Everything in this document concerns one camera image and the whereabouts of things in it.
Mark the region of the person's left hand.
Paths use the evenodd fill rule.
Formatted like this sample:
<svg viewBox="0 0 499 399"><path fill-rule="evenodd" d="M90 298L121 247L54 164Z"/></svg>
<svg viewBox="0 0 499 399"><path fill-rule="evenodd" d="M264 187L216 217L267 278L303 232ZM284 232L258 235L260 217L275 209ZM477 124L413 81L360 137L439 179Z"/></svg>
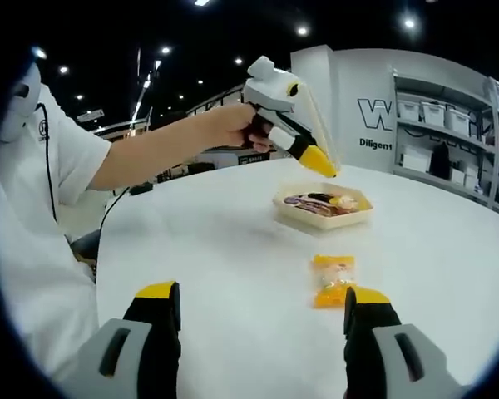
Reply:
<svg viewBox="0 0 499 399"><path fill-rule="evenodd" d="M217 127L222 136L221 145L251 148L260 153L269 152L272 125L265 121L250 104L222 106L215 109Z"/></svg>

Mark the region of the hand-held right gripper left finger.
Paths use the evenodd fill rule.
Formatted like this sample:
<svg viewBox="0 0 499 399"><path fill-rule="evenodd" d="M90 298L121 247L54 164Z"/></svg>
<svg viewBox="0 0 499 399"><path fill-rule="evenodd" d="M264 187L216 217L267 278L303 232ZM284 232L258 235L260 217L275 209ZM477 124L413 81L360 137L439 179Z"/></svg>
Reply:
<svg viewBox="0 0 499 399"><path fill-rule="evenodd" d="M176 398L180 285L141 289L122 319L107 321L77 354L73 398Z"/></svg>

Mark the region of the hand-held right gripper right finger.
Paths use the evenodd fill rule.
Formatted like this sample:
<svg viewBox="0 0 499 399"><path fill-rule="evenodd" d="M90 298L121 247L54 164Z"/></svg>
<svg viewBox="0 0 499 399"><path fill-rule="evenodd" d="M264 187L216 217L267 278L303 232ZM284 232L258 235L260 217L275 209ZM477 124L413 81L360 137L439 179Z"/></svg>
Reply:
<svg viewBox="0 0 499 399"><path fill-rule="evenodd" d="M462 398L443 351L403 324L379 291L350 286L344 308L346 398Z"/></svg>

